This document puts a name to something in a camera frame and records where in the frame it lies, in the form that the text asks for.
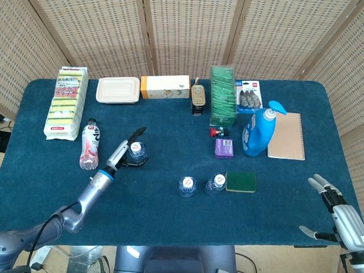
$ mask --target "purple box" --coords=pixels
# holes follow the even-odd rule
[[[217,138],[215,140],[215,157],[232,158],[234,156],[233,140]]]

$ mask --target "spiral notebook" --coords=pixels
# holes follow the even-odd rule
[[[305,160],[301,114],[277,113],[274,134],[268,145],[268,156]]]

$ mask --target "blue detergent bottle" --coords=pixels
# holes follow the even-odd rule
[[[269,109],[262,108],[251,117],[242,135],[243,150],[248,156],[257,156],[268,147],[275,129],[276,111],[287,111],[277,101],[270,101]]]

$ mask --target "table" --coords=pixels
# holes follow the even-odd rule
[[[358,209],[348,168],[324,87],[312,81],[260,81],[263,105],[281,102],[301,113],[306,161],[244,155],[241,132],[251,115],[238,115],[230,130],[234,158],[215,159],[207,105],[200,117],[190,100],[143,100],[135,105],[105,105],[95,99],[90,80],[81,127],[96,118],[101,130],[100,167],[121,141],[147,126],[140,141],[150,156],[141,168],[123,168],[92,209],[77,235],[64,232],[61,245],[322,245],[299,225],[330,232],[332,221],[320,196],[307,183],[319,173],[336,185]],[[0,168],[0,230],[29,228],[62,205],[73,203],[94,171],[80,169],[81,133],[74,142],[46,140],[43,127],[55,80],[29,83]],[[214,172],[257,174],[254,194],[222,192],[210,197],[203,188]],[[179,196],[182,176],[198,180],[191,198]]]

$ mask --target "green sponge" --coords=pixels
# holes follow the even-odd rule
[[[257,190],[257,177],[251,172],[227,172],[226,190],[253,193]]]

